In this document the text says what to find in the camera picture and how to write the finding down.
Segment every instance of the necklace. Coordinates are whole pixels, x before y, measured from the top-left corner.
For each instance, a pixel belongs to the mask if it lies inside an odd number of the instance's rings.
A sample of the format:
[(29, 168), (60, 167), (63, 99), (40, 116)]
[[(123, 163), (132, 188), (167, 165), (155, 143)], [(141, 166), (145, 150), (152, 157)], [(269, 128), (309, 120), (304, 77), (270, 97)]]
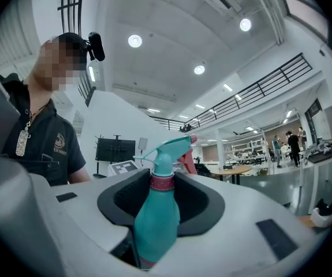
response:
[(40, 109), (38, 109), (34, 114), (31, 114), (31, 111), (29, 112), (29, 120), (26, 123), (25, 129), (21, 130), (20, 136), (18, 137), (18, 140), (17, 140), (17, 147), (16, 147), (16, 155), (17, 156), (22, 157), (22, 156), (25, 155), (27, 140), (31, 137), (31, 135), (28, 133), (28, 128), (31, 126), (32, 118), (33, 118), (33, 116), (35, 116), (37, 113), (39, 113), (46, 106), (47, 106), (47, 104), (45, 104)]

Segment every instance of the black cap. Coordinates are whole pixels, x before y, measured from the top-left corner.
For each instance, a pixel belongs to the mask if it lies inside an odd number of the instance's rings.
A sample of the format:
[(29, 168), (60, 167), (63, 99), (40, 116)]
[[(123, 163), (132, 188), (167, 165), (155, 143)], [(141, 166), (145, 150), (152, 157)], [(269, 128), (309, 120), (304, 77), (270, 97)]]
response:
[(59, 35), (53, 41), (59, 43), (67, 43), (67, 48), (73, 50), (73, 54), (77, 55), (76, 59), (78, 59), (79, 70), (86, 70), (87, 43), (83, 38), (81, 38), (81, 36), (76, 33), (68, 32)]

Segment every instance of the shirt logo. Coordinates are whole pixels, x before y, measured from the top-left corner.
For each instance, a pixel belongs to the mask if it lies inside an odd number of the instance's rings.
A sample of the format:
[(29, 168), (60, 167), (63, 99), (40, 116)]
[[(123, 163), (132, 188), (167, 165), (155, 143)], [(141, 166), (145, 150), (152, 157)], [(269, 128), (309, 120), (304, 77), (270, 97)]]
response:
[(60, 133), (58, 133), (57, 139), (54, 144), (54, 152), (57, 152), (62, 155), (67, 155), (66, 151), (63, 151), (62, 148), (65, 146), (64, 137)]

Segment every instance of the teal spray bottle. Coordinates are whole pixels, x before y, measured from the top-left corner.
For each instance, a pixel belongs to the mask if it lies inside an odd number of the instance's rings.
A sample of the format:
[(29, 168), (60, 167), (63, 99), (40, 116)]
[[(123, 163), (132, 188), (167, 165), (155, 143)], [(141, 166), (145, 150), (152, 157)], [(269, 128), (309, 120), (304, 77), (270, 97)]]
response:
[(173, 197), (174, 174), (172, 163), (190, 150), (196, 136), (184, 136), (165, 141), (147, 154), (135, 159), (146, 159), (156, 151), (150, 191), (134, 222), (134, 234), (140, 261), (154, 265), (177, 238), (180, 211)]

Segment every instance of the tv screen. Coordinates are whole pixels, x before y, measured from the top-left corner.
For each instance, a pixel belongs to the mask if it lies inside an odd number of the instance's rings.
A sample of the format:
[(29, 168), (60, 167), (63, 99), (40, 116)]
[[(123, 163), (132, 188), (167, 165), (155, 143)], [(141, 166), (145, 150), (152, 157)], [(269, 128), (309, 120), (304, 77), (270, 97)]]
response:
[(96, 148), (96, 160), (123, 162), (134, 160), (135, 141), (99, 138)]

